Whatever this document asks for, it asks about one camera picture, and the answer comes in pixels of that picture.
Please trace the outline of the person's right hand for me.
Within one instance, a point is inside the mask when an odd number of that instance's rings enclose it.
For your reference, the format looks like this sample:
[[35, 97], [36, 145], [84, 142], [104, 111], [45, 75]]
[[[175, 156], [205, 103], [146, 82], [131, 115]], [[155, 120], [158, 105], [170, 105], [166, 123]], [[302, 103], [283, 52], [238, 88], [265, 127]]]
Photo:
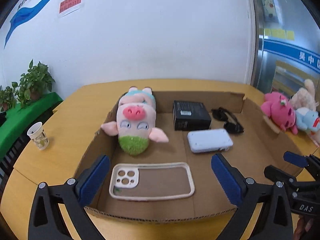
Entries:
[[314, 219], [299, 215], [299, 220], [297, 222], [297, 227], [293, 233], [293, 240], [300, 240], [303, 233], [308, 232], [312, 225]]

